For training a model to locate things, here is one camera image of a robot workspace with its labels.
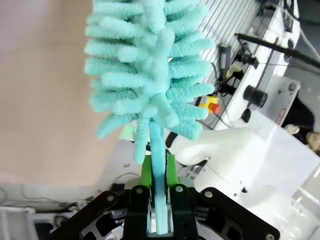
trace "beige wall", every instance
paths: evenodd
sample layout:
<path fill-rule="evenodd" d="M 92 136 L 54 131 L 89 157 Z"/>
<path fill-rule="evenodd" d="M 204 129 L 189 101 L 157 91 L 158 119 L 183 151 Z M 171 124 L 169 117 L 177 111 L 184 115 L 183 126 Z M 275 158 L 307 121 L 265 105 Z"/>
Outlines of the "beige wall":
<path fill-rule="evenodd" d="M 116 132 L 95 136 L 83 73 L 90 0 L 0 0 L 0 183 L 91 185 Z"/>

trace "white plastic part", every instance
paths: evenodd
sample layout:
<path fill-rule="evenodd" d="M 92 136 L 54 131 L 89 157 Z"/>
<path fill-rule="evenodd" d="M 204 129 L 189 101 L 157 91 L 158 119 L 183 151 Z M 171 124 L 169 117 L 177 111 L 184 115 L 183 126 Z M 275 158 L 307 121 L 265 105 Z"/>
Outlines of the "white plastic part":
<path fill-rule="evenodd" d="M 306 240 L 319 220 L 300 203 L 272 186 L 241 193 L 237 202 L 280 231 L 281 240 Z"/>
<path fill-rule="evenodd" d="M 196 141 L 178 136 L 169 149 L 184 165 L 208 163 L 194 180 L 197 191 L 215 187 L 228 196 L 251 184 L 263 164 L 264 141 L 249 128 L 203 130 Z"/>

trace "teal bottle brush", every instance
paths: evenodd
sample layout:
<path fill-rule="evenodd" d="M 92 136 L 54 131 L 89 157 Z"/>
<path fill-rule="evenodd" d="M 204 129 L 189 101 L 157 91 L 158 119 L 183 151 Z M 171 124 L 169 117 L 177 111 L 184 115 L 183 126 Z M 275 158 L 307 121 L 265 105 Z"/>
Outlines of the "teal bottle brush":
<path fill-rule="evenodd" d="M 199 0 L 93 0 L 84 51 L 94 111 L 112 112 L 97 130 L 104 138 L 137 120 L 135 160 L 141 164 L 150 132 L 156 231 L 168 232 L 164 128 L 196 139 L 208 110 L 191 104 L 214 87 L 197 84 L 212 71 L 201 51 L 213 47 L 198 25 L 207 13 Z"/>

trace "metal grate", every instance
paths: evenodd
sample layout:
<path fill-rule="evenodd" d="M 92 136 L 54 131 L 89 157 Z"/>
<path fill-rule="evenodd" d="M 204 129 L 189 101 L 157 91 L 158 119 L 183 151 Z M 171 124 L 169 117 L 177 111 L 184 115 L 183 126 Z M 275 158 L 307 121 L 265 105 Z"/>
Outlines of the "metal grate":
<path fill-rule="evenodd" d="M 199 29 L 205 36 L 215 40 L 216 46 L 231 46 L 231 59 L 239 51 L 240 45 L 234 37 L 235 33 L 246 34 L 256 17 L 260 4 L 256 0 L 201 0 L 200 4 L 209 8 Z M 218 66 L 218 48 L 206 50 L 202 54 L 206 60 Z M 206 77 L 203 82 L 214 83 L 215 74 Z"/>

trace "brush handle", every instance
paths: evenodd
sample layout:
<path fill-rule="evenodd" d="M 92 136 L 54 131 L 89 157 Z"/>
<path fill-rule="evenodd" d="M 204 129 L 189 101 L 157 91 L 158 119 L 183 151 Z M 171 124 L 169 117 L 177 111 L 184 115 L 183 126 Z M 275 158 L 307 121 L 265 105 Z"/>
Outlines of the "brush handle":
<path fill-rule="evenodd" d="M 168 233 L 168 208 L 166 200 L 165 130 L 158 123 L 149 123 L 152 172 L 154 176 L 154 206 L 156 233 Z"/>

